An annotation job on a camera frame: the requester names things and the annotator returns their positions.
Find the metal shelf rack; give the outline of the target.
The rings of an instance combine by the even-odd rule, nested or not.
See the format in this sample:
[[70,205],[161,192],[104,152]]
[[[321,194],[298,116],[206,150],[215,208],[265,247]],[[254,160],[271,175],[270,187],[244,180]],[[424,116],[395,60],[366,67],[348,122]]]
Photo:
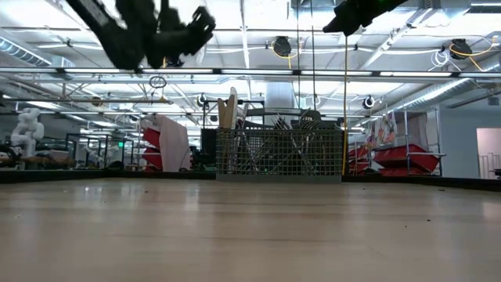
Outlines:
[[443,175],[441,122],[438,108],[403,112],[405,159],[408,175]]

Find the grey mesh cutlery basket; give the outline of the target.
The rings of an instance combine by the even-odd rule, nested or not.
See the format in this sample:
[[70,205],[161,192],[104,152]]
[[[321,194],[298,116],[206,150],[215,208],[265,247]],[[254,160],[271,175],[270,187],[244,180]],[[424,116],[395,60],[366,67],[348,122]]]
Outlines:
[[[244,127],[220,128],[216,141],[216,174],[342,176],[344,131],[337,121],[322,119],[316,129],[299,128],[308,109],[249,110]],[[276,129],[272,118],[280,114],[292,127]]]

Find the black frame workcell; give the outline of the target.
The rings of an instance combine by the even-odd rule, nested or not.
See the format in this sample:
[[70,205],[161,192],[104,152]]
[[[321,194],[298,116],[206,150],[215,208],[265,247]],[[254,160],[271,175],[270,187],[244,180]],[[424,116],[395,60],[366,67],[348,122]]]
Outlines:
[[65,149],[74,169],[121,168],[134,164],[135,141],[110,132],[68,133]]

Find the pale leaning board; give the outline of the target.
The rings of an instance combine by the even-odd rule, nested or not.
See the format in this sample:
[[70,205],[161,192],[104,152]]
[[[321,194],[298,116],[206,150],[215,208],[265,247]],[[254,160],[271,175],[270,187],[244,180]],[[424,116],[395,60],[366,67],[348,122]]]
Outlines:
[[164,115],[157,115],[160,129],[160,155],[164,172],[179,172],[190,167],[187,128]]

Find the red plastic bin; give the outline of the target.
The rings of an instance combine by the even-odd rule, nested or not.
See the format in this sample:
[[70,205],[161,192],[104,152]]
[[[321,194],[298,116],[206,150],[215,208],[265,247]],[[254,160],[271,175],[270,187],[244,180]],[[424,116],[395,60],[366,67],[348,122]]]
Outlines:
[[377,150],[373,161],[384,176],[430,175],[440,161],[438,155],[415,144]]

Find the red bin stack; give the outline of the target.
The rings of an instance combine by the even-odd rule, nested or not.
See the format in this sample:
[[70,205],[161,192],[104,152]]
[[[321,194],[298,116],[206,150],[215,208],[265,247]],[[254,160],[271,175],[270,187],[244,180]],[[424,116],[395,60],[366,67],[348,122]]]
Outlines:
[[146,161],[146,171],[161,172],[163,170],[160,153],[160,129],[151,120],[141,121],[142,140],[146,149],[142,158]]

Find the black equipment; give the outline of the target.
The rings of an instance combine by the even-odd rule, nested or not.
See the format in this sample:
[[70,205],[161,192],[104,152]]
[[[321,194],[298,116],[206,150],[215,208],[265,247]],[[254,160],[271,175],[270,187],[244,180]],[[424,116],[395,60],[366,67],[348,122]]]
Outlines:
[[217,130],[202,128],[199,146],[190,146],[190,164],[194,171],[214,171],[216,166]]

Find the silver fork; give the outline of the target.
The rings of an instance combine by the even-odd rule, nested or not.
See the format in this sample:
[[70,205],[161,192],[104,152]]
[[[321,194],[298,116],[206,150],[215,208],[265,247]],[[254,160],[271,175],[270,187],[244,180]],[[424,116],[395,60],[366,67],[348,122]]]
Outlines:
[[291,125],[280,114],[277,114],[275,117],[272,118],[272,123],[274,124],[274,127],[276,129],[281,129],[281,130],[292,129]]

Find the colourful poster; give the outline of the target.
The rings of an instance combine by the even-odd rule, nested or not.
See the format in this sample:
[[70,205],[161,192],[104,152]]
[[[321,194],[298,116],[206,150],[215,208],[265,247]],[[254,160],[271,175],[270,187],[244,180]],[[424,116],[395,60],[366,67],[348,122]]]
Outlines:
[[369,123],[366,144],[371,148],[394,145],[397,132],[395,115],[391,112]]

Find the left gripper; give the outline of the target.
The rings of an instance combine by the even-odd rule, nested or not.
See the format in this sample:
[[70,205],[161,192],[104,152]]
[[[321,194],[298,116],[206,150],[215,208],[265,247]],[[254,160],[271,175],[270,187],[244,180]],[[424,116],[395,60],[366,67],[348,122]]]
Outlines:
[[164,57],[178,56],[186,52],[195,55],[212,38],[216,23],[205,6],[199,6],[193,13],[192,21],[182,23],[178,10],[170,7],[169,0],[161,0],[156,30],[146,39],[146,58],[153,69],[163,68]]

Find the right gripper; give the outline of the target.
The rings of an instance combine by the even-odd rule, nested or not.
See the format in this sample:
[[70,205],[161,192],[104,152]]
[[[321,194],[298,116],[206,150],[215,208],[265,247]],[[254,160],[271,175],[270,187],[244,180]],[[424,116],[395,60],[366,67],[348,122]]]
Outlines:
[[323,27],[323,32],[342,32],[349,36],[361,26],[366,27],[374,18],[391,10],[391,0],[345,0],[339,8],[336,16]]

